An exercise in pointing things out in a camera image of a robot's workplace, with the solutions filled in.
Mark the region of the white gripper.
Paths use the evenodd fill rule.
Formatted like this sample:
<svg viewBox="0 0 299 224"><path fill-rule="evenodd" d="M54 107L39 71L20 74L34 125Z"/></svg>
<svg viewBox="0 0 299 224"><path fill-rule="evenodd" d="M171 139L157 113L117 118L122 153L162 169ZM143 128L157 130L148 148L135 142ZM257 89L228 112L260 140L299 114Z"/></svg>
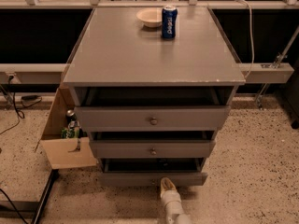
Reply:
<svg viewBox="0 0 299 224"><path fill-rule="evenodd" d="M168 216L178 216L184 213L181 198L175 184L168 178L161 179L161 201Z"/></svg>

